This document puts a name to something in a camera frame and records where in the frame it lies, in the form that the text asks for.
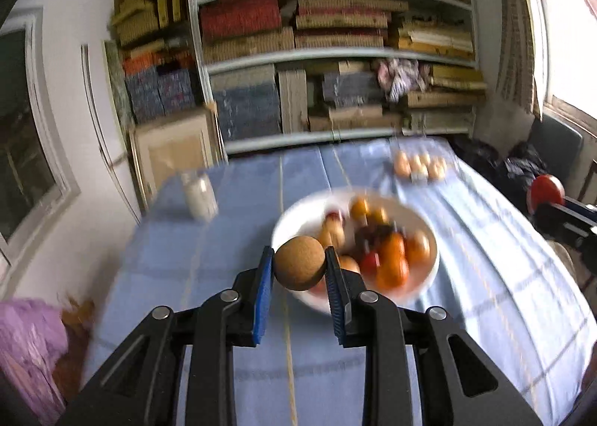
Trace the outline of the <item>white drink can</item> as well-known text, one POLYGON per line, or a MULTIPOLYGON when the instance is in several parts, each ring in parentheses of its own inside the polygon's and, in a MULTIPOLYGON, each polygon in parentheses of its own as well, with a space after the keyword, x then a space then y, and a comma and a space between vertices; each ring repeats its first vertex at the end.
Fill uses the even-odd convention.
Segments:
POLYGON ((180 179, 190 214, 198 221, 210 222, 219 213, 219 206, 209 175, 187 171, 180 179))

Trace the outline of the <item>small red tomato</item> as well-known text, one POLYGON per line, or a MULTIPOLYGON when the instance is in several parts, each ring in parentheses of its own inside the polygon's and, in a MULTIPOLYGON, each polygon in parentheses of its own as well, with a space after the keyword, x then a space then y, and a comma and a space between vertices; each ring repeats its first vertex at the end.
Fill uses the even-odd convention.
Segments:
POLYGON ((365 253, 359 262, 361 274, 367 279, 374 280, 378 274, 379 255, 378 252, 369 251, 365 253))

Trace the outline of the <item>crumpled pink cloth on shelf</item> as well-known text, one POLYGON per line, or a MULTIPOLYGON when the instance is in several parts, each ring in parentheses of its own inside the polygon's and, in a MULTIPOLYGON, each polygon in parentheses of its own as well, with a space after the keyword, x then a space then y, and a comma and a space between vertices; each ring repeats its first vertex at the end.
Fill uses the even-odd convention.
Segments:
POLYGON ((388 102, 399 102, 410 92, 429 88, 430 66, 410 59, 381 59, 376 62, 376 77, 388 102))

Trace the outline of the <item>yellow striped apple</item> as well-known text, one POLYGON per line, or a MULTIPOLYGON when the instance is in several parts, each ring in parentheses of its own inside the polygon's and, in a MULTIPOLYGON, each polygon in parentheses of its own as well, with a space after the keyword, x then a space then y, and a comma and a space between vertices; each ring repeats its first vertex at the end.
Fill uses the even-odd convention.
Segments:
POLYGON ((336 249, 341 249, 346 242, 342 222, 332 218, 325 219, 322 223, 318 240, 324 248, 332 246, 336 249))

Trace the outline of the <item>white metal shelf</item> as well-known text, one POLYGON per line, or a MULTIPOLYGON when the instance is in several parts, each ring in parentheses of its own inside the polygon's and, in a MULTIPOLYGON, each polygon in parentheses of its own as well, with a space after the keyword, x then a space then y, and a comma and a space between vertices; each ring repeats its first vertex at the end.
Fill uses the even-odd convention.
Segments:
POLYGON ((382 64, 475 69, 473 0, 188 0, 203 97, 224 151, 387 136, 407 101, 382 64))

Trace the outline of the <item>blue checked tablecloth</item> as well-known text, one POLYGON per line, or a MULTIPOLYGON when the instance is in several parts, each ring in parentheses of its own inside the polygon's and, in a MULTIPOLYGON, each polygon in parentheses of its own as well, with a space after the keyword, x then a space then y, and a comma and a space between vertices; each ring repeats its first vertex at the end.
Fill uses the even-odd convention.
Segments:
MULTIPOLYGON (((546 425, 581 392, 596 341, 587 299, 550 245, 476 171, 462 162, 444 181, 396 178, 391 142, 311 147, 213 168, 218 215, 190 216, 178 179, 168 181, 122 258, 97 321, 84 376, 93 376, 154 308, 186 310, 256 266, 280 215, 328 189, 373 189, 415 209, 439 245, 437 275, 414 303, 441 306, 508 376, 546 425)), ((338 344, 331 319, 285 289, 272 294, 261 344, 234 352, 242 425, 357 425, 362 349, 338 344)))

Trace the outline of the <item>purple cloth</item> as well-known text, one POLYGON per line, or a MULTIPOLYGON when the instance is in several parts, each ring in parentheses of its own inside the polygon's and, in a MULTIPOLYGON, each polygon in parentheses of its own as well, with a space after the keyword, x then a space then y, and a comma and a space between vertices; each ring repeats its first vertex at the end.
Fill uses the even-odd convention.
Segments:
POLYGON ((54 425, 65 411, 53 371, 68 351, 61 310, 41 299, 1 303, 1 370, 41 425, 54 425))

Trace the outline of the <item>large orange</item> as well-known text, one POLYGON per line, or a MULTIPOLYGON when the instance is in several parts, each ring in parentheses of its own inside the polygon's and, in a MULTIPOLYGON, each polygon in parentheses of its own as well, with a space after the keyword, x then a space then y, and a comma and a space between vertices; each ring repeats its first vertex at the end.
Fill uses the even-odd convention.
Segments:
POLYGON ((379 261, 375 275, 376 286, 381 290, 405 286, 410 276, 410 266, 403 235, 398 232, 389 234, 376 245, 376 253, 379 261))

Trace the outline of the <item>framed picture leaning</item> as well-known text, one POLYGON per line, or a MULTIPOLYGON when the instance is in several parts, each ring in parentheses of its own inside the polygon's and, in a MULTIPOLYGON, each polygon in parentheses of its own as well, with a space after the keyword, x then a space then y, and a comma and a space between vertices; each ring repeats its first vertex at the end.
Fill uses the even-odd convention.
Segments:
POLYGON ((144 209, 152 205, 162 184, 172 176, 228 159, 213 100, 135 126, 128 136, 144 209))

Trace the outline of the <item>white oval plate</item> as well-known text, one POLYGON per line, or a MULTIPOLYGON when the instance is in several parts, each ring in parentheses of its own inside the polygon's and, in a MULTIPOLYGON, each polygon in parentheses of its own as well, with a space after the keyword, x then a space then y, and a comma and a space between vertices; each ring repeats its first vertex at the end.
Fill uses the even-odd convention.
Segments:
MULTIPOLYGON (((329 218, 341 221, 344 227, 345 245, 341 249, 333 247, 340 267, 357 272, 367 289, 381 293, 402 307, 416 301, 435 279, 439 251, 435 235, 427 222, 397 199, 387 198, 369 189, 330 189, 299 200, 277 221, 272 234, 272 248, 278 249, 297 236, 310 236, 318 240, 322 223, 329 218), (350 202, 357 195, 364 196, 369 202, 369 215, 363 222, 355 222, 349 215, 350 202), (361 274, 359 262, 365 253, 376 252, 376 245, 394 232, 401 233, 405 239, 410 276, 405 286, 381 290, 376 286, 375 279, 367 279, 361 274)), ((293 296, 328 315, 330 305, 328 292, 324 289, 326 283, 322 277, 311 289, 302 292, 295 290, 293 296)))

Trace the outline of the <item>brown round kiwi fruit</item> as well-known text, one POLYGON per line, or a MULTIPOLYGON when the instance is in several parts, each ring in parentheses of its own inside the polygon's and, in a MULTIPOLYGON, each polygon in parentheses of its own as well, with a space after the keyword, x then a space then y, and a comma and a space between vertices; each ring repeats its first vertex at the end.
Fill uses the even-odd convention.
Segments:
POLYGON ((274 274, 286 289, 311 289, 325 273, 325 251, 322 244, 310 236, 288 240, 274 253, 274 274))

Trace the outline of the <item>yellow orange small fruit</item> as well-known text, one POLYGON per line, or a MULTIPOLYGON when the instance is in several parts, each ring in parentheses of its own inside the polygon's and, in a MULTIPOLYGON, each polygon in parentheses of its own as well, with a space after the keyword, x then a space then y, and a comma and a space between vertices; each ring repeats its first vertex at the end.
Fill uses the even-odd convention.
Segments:
POLYGON ((350 218, 355 222, 363 222, 366 220, 367 216, 369 215, 368 200, 362 195, 357 195, 350 202, 349 215, 350 218))

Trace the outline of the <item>clear plastic fruit package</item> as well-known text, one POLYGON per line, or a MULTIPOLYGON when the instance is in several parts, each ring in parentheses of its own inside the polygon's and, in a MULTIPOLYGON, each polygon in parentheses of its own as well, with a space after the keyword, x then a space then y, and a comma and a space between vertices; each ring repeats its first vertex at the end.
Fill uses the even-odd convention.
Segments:
POLYGON ((391 142, 392 165, 398 179, 439 183, 455 174, 456 156, 445 140, 398 138, 391 142))

